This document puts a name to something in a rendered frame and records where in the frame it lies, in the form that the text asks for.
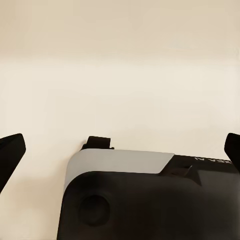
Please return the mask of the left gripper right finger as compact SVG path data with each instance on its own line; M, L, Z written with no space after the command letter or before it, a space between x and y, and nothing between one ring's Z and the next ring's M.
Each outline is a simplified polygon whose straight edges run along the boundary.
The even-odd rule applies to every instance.
M240 173L240 135L229 133L225 140L224 151Z

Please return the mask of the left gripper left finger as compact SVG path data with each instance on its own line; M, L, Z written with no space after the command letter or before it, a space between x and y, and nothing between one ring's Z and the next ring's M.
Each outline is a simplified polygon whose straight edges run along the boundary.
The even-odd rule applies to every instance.
M0 138L0 193L25 153L26 144L22 133Z

